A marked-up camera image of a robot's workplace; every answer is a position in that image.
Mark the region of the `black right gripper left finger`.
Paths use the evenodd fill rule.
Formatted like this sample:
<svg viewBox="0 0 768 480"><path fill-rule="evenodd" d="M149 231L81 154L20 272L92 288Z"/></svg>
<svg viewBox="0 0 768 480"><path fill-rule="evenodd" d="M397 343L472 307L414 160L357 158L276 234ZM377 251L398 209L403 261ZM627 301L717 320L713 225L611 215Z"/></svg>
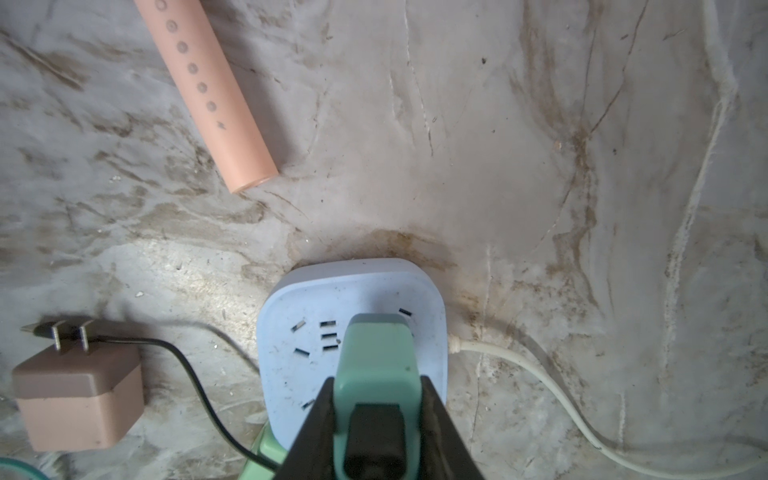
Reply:
<svg viewBox="0 0 768 480"><path fill-rule="evenodd" d="M307 415L274 480L333 480L335 409L334 378L329 377Z"/></svg>

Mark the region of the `pink toothbrush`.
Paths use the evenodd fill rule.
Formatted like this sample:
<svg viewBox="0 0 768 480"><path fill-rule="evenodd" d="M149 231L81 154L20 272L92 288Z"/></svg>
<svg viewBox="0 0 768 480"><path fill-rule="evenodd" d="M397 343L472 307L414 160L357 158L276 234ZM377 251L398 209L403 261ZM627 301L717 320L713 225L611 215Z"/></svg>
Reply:
<svg viewBox="0 0 768 480"><path fill-rule="evenodd" d="M232 193L279 175L223 49L199 1L135 5Z"/></svg>

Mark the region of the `pink plug adapter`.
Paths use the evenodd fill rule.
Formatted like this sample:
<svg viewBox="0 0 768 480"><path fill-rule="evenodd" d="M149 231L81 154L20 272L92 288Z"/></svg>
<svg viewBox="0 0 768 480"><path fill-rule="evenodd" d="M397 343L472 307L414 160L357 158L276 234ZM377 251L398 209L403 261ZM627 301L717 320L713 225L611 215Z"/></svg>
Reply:
<svg viewBox="0 0 768 480"><path fill-rule="evenodd" d="M103 343L87 321L54 320L24 331L53 344L17 365L13 391L36 452L79 452L117 444L144 412L140 353Z"/></svg>

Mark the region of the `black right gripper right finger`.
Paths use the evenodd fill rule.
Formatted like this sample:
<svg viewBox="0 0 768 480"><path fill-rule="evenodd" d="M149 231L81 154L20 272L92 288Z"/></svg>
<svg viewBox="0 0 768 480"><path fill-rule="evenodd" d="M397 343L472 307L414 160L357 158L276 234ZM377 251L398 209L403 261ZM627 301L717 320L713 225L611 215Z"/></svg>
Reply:
<svg viewBox="0 0 768 480"><path fill-rule="evenodd" d="M483 475L462 441L428 376L421 377L419 479L482 480Z"/></svg>

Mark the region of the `green plug adapter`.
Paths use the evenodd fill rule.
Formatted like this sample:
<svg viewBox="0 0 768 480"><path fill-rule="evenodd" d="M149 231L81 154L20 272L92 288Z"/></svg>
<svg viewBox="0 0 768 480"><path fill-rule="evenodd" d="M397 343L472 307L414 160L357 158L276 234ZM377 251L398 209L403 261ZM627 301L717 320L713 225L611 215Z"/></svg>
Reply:
<svg viewBox="0 0 768 480"><path fill-rule="evenodd" d="M416 347L398 314L354 316L334 376L334 479L416 479L420 466L421 377ZM290 449L264 427L243 479L273 479ZM272 460L277 468L262 466Z"/></svg>

